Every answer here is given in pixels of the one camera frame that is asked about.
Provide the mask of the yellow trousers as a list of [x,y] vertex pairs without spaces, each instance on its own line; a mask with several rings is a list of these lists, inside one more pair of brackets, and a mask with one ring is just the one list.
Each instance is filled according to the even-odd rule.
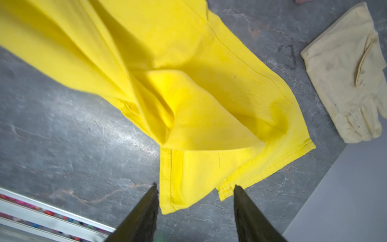
[[163,214],[315,148],[290,87],[206,1],[1,1],[1,46],[160,145]]

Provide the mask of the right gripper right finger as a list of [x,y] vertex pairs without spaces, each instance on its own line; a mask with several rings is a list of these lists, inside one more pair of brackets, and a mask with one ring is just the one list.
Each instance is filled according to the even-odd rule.
[[234,215],[240,242],[286,242],[238,185],[234,188]]

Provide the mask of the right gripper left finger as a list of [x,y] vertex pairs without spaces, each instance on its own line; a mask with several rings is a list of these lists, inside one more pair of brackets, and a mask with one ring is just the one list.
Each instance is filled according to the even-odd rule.
[[134,209],[105,242],[152,242],[159,211],[157,184],[153,183]]

